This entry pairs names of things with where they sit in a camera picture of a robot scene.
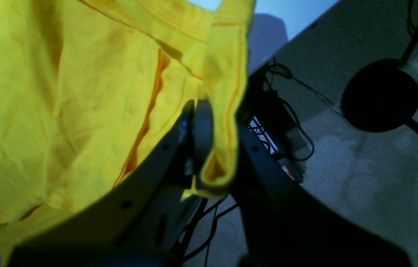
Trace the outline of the white finger of the side left gripper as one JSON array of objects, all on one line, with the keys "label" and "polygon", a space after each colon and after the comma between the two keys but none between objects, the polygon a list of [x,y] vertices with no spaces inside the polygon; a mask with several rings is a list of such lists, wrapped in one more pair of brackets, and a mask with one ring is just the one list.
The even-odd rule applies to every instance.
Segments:
[{"label": "white finger of the side left gripper", "polygon": [[180,267],[171,248],[195,208],[182,201],[192,177],[195,102],[122,184],[84,211],[19,245],[9,267]]}]

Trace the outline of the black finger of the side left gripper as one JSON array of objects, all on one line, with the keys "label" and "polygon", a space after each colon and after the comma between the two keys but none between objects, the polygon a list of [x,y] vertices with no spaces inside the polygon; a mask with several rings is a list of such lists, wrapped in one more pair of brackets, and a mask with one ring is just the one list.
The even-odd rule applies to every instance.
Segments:
[{"label": "black finger of the side left gripper", "polygon": [[195,181],[212,194],[229,192],[240,209],[248,253],[241,267],[410,267],[404,250],[356,226],[304,191],[258,137],[238,129],[239,159],[227,189]]}]

